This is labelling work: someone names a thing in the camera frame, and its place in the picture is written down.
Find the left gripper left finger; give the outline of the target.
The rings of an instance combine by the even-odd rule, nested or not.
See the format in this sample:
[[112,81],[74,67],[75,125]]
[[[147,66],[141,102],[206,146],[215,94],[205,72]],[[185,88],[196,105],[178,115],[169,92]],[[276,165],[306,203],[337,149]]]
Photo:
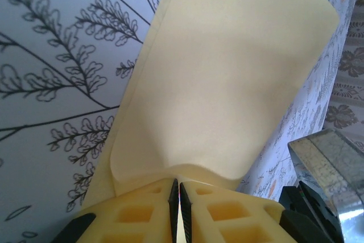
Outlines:
[[162,179],[81,211],[65,243],[177,243],[178,211],[178,181]]

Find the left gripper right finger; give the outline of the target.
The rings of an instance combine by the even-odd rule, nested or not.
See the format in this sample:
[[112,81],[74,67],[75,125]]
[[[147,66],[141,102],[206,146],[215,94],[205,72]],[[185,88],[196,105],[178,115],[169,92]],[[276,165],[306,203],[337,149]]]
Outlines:
[[287,243],[276,201],[189,181],[179,202],[179,243]]

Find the yellow cloth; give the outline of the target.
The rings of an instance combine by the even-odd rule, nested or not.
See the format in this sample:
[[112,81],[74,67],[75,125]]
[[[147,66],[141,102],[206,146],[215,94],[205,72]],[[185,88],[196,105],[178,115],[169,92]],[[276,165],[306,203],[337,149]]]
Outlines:
[[338,22],[328,0],[161,0],[84,207],[164,178],[236,189]]

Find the long aluminium frame rail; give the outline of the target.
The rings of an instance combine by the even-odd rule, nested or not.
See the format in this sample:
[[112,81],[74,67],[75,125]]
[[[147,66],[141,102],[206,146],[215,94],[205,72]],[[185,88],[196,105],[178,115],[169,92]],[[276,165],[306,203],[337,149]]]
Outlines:
[[291,141],[288,149],[316,181],[341,224],[364,233],[364,152],[332,129]]

